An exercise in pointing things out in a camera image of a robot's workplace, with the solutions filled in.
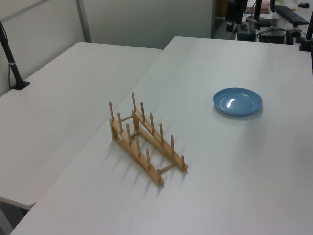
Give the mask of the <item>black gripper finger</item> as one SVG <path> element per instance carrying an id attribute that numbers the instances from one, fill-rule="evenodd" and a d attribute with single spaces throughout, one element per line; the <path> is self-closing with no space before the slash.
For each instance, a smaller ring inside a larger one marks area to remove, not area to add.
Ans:
<path id="1" fill-rule="evenodd" d="M 235 17 L 235 23 L 240 24 L 242 22 L 243 13 L 246 9 L 246 4 L 244 2 L 241 2 L 238 4 L 237 7 L 237 13 Z"/>
<path id="2" fill-rule="evenodd" d="M 234 1 L 228 2 L 225 19 L 227 21 L 226 31 L 232 32 L 233 26 L 234 26 L 234 19 L 235 19 L 235 2 Z"/>

